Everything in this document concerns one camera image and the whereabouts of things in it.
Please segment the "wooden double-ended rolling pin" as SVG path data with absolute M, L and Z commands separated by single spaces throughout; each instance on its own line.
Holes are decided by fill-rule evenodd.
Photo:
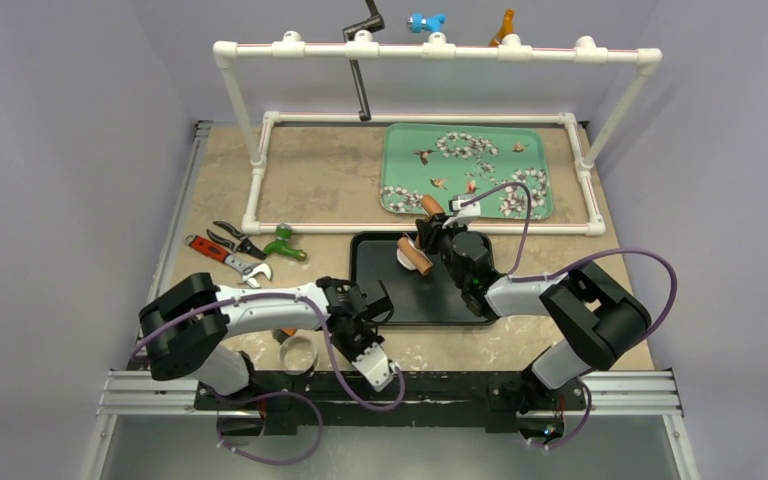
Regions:
M 414 237 L 404 233 L 397 241 L 396 257 L 403 268 L 425 277 L 433 269 L 428 254 L 435 251 L 435 243 L 439 240 L 447 216 L 443 207 L 430 195 L 421 198 L 420 206 L 426 216 L 416 221 L 417 233 Z

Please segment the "white dough ball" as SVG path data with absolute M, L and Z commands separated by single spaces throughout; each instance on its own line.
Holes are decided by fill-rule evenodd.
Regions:
M 418 270 L 418 268 L 407 257 L 398 257 L 397 260 L 405 269 L 409 271 Z

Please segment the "black baking tray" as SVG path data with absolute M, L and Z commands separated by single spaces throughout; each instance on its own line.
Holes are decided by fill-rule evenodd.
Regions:
M 442 262 L 431 257 L 434 269 L 423 276 L 397 260 L 397 231 L 355 234 L 349 247 L 350 280 L 362 287 L 381 282 L 394 305 L 387 322 L 393 327 L 486 326 L 492 322 L 467 308 Z

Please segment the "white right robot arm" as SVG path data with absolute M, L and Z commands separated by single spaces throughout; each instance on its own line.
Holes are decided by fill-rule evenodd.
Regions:
M 523 397 L 536 407 L 548 405 L 580 375 L 610 369 L 652 324 L 642 303 L 594 261 L 520 280 L 496 268 L 480 233 L 442 214 L 418 221 L 416 236 L 398 241 L 397 258 L 404 268 L 422 275 L 442 267 L 477 317 L 531 315 L 554 322 L 561 341 L 522 373 Z

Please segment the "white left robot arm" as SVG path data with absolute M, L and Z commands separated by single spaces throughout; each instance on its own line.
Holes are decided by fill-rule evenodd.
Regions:
M 146 360 L 156 381 L 195 379 L 232 408 L 244 409 L 257 399 L 255 369 L 223 341 L 282 328 L 319 331 L 331 362 L 342 356 L 381 392 L 403 379 L 372 326 L 373 319 L 392 310 L 381 283 L 365 288 L 322 277 L 295 287 L 242 289 L 196 273 L 140 310 L 142 337 L 132 358 Z

